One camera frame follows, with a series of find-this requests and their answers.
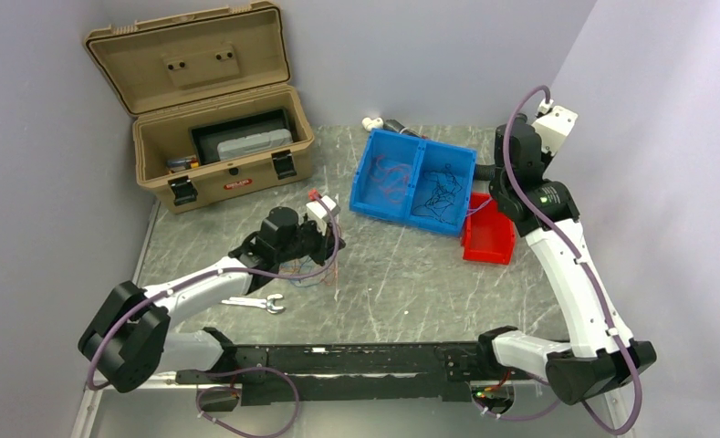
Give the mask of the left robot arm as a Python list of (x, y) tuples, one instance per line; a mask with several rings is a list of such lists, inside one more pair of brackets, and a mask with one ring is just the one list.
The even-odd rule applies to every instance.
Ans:
[(227, 381), (235, 370), (230, 340), (212, 328), (178, 333), (175, 327), (212, 306), (247, 302), (274, 279), (303, 278), (281, 273), (285, 263), (307, 257), (320, 272), (329, 270), (345, 246), (339, 212), (328, 196), (307, 203), (304, 215), (275, 207), (257, 231), (208, 267), (146, 287), (116, 285), (78, 340), (78, 351), (89, 360), (87, 388), (125, 393), (154, 374), (179, 370)]

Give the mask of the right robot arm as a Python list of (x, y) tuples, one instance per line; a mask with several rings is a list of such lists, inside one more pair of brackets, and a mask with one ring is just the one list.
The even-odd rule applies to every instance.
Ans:
[(512, 326), (489, 330), (478, 338), (477, 370), (488, 379), (509, 368), (543, 378), (567, 405), (626, 385), (631, 369), (647, 370), (657, 354), (651, 342), (633, 337), (611, 304), (568, 187), (545, 178), (551, 147), (534, 126), (516, 121), (496, 130), (494, 157), (491, 198), (542, 265), (569, 338), (536, 338)]

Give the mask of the red plastic bin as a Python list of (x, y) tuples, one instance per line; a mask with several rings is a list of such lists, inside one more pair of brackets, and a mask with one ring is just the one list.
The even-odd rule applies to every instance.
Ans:
[(516, 244), (515, 228), (488, 193), (471, 193), (460, 244), (465, 261), (510, 264)]

